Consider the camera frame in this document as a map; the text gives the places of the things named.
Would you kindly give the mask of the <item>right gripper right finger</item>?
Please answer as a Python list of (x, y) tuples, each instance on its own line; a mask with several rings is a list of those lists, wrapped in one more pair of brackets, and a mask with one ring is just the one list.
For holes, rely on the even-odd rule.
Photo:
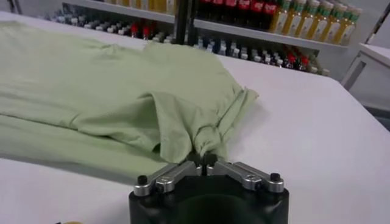
[(229, 163), (211, 153), (205, 154), (203, 165), (207, 175), (228, 176), (250, 191), (266, 189), (276, 194), (284, 191), (284, 180), (279, 173), (268, 174), (242, 162)]

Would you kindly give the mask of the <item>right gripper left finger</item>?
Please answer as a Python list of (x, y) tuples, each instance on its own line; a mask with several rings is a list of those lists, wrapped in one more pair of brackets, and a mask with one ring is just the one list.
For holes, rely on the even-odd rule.
[(181, 163), (169, 163), (151, 175), (138, 176), (133, 194), (137, 197), (148, 197), (153, 191), (163, 194), (172, 192), (183, 178), (201, 174), (201, 157), (197, 153), (190, 153)]

